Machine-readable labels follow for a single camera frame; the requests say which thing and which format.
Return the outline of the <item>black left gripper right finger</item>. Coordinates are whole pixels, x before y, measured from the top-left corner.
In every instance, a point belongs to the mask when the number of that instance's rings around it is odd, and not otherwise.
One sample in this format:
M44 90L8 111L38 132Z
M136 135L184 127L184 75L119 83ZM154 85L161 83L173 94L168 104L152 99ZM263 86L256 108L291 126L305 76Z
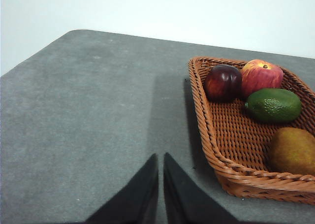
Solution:
M163 183L170 224L237 224L239 222L209 197L169 153L164 154Z

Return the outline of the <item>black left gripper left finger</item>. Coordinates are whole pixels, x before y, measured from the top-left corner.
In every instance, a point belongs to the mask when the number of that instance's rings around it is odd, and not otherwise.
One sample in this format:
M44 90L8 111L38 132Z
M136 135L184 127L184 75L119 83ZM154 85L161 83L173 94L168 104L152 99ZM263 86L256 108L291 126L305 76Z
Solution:
M87 224L139 224L158 190L158 158L152 154L130 181L86 221Z

